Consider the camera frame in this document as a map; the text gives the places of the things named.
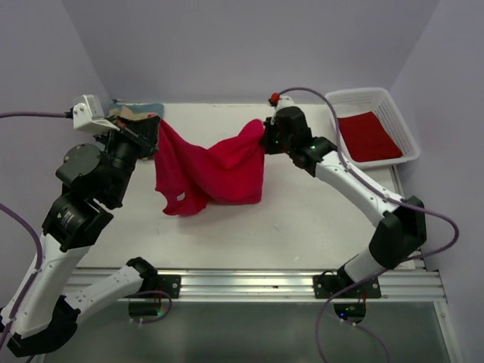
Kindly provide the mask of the bright red t shirt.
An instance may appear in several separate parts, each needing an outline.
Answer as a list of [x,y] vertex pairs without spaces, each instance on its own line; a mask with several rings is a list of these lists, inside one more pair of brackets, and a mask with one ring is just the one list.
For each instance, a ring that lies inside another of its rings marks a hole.
[[155,190],[166,199],[163,213],[193,216],[209,203],[257,204],[262,200],[264,126],[248,122],[238,133],[205,148],[184,140],[166,121],[158,131],[154,155]]

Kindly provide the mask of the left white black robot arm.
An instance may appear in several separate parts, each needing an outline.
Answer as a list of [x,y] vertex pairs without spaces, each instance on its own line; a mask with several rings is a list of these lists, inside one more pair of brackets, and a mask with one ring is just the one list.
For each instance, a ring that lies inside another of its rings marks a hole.
[[108,120],[94,144],[79,144],[65,155],[56,176],[61,195],[42,223],[38,256],[13,299],[1,310],[1,341],[18,358],[62,347],[94,313],[126,296],[154,296],[157,270],[141,257],[130,259],[105,279],[73,292],[65,286],[79,261],[123,205],[138,160],[157,150],[160,118]]

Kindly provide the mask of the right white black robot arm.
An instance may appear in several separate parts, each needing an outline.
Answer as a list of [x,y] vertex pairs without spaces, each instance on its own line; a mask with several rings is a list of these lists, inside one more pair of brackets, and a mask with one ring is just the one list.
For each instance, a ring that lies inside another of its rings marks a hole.
[[286,154],[296,167],[339,191],[375,228],[368,247],[335,275],[321,276],[326,291],[355,296],[368,276],[394,269],[424,244],[427,230],[420,211],[422,201],[416,197],[406,200],[388,191],[342,158],[333,142],[313,136],[299,107],[282,107],[263,125],[262,147],[268,155]]

